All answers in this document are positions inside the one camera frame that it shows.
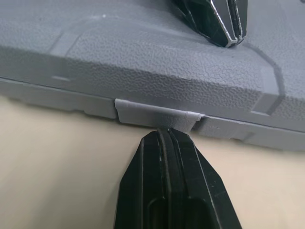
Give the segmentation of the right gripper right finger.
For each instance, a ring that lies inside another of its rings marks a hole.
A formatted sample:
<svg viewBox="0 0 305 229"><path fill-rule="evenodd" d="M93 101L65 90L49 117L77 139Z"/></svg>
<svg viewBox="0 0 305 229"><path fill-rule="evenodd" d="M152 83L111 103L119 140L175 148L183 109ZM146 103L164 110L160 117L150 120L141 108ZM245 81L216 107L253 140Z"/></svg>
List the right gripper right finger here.
<svg viewBox="0 0 305 229"><path fill-rule="evenodd" d="M235 210L215 169L185 133L169 131L186 187L186 229L234 229Z"/></svg>

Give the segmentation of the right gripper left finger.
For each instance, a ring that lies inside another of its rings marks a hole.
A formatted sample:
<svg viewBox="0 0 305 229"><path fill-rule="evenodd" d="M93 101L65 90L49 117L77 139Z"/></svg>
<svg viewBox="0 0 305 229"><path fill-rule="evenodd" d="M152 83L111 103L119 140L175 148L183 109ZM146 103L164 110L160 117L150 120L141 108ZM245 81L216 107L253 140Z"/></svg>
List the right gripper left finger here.
<svg viewBox="0 0 305 229"><path fill-rule="evenodd" d="M176 129L144 136L119 186L116 229L180 228L180 173Z"/></svg>

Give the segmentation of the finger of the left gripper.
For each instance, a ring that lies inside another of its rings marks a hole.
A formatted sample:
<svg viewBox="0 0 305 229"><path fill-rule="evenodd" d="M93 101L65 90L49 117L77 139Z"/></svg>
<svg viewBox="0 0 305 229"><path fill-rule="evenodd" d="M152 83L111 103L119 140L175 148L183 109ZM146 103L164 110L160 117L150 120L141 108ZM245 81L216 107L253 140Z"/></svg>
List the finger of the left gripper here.
<svg viewBox="0 0 305 229"><path fill-rule="evenodd" d="M233 30L238 41L247 35L248 0L228 0Z"/></svg>
<svg viewBox="0 0 305 229"><path fill-rule="evenodd" d="M238 45L236 0L173 0L189 26L209 42L224 48Z"/></svg>

